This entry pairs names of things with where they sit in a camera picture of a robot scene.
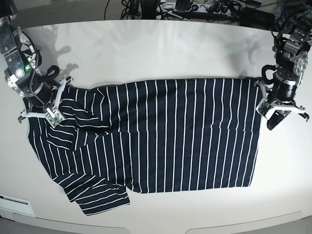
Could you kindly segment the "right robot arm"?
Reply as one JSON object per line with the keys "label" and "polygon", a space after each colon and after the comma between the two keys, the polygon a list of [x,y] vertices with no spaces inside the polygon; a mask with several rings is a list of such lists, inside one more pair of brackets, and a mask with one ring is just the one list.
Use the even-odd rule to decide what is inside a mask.
{"label": "right robot arm", "polygon": [[5,80],[32,106],[47,110],[55,101],[53,89],[60,87],[55,81],[59,67],[52,65],[46,74],[40,73],[42,57],[39,49],[21,27],[10,25],[16,15],[17,8],[12,0],[0,2],[0,53],[7,63]]}

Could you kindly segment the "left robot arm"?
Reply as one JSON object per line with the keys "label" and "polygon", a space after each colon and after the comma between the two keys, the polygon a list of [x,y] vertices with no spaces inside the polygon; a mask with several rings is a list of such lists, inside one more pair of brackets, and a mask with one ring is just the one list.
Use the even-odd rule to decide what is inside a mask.
{"label": "left robot arm", "polygon": [[290,12],[274,37],[275,65],[262,68],[259,86],[262,99],[257,112],[267,120],[267,128],[274,129],[291,112],[306,121],[310,116],[294,100],[308,65],[308,52],[312,46],[312,9]]}

